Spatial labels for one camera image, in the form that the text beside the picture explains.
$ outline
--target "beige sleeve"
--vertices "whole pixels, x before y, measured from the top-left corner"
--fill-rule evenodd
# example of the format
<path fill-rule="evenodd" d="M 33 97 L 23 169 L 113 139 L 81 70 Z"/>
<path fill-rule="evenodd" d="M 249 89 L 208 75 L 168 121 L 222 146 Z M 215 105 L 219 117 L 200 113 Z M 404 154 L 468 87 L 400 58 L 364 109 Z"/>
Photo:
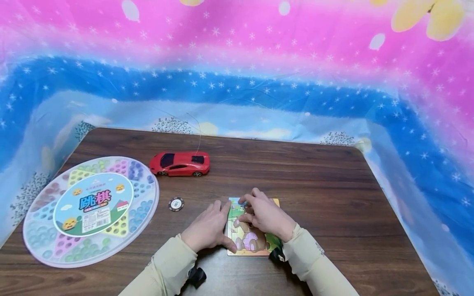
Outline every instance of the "beige sleeve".
<path fill-rule="evenodd" d="M 308 283 L 315 296 L 358 296 L 354 287 L 326 257 L 313 236 L 298 224 L 293 238 L 283 244 L 283 253 L 292 272 Z"/>
<path fill-rule="evenodd" d="M 188 271 L 198 255 L 181 240 L 170 238 L 151 258 L 151 262 L 119 296 L 174 296 L 188 279 Z"/>

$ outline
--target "red toy car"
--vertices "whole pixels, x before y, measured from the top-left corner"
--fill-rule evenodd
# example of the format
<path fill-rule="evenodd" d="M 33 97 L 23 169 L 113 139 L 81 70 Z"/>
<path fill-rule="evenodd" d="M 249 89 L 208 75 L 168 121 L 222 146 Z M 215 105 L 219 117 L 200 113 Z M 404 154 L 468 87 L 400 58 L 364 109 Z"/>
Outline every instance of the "red toy car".
<path fill-rule="evenodd" d="M 162 152 L 150 160 L 150 170 L 155 175 L 195 176 L 209 172 L 209 154 L 205 152 Z"/>

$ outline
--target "tree print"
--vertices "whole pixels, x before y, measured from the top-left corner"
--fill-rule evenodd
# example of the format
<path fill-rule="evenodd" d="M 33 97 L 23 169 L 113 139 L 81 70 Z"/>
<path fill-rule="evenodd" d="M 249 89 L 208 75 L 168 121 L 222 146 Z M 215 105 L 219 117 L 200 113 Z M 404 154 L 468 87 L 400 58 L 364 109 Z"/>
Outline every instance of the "tree print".
<path fill-rule="evenodd" d="M 164 117 L 158 119 L 151 130 L 160 133 L 192 134 L 189 123 L 175 117 Z"/>
<path fill-rule="evenodd" d="M 28 183 L 23 184 L 21 193 L 17 195 L 13 203 L 10 204 L 10 209 L 13 211 L 11 216 L 13 226 L 18 225 L 25 217 L 33 200 L 35 200 L 50 180 L 50 175 L 35 172 Z"/>
<path fill-rule="evenodd" d="M 323 145 L 337 146 L 353 146 L 355 144 L 354 137 L 349 136 L 345 132 L 330 132 L 321 141 Z"/>
<path fill-rule="evenodd" d="M 76 139 L 80 142 L 82 139 L 87 135 L 88 132 L 93 130 L 95 126 L 91 125 L 90 123 L 81 121 L 78 126 L 76 127 Z"/>

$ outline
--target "barcode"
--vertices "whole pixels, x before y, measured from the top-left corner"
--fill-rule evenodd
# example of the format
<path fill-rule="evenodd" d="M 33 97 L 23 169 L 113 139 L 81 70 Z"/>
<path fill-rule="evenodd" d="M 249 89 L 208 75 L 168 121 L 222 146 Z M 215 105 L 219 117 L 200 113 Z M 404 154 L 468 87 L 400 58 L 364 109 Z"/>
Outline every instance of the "barcode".
<path fill-rule="evenodd" d="M 105 224 L 109 224 L 109 223 L 110 223 L 110 220 L 108 218 L 102 219 L 100 221 L 97 221 L 96 227 L 99 227 L 99 226 L 102 226 L 102 225 L 105 225 Z"/>

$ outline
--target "puzzle board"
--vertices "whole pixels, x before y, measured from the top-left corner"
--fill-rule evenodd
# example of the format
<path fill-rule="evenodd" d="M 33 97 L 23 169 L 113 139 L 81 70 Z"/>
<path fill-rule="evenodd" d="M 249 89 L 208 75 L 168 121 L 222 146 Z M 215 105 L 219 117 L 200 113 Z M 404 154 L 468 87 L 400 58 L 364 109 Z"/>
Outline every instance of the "puzzle board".
<path fill-rule="evenodd" d="M 238 221 L 245 212 L 245 205 L 238 203 L 238 197 L 229 197 L 232 201 L 227 220 L 227 236 L 237 245 L 237 253 L 227 251 L 229 256 L 268 256 L 277 247 L 279 239 L 271 233 L 263 233 L 248 223 Z M 273 198 L 280 206 L 280 201 Z"/>

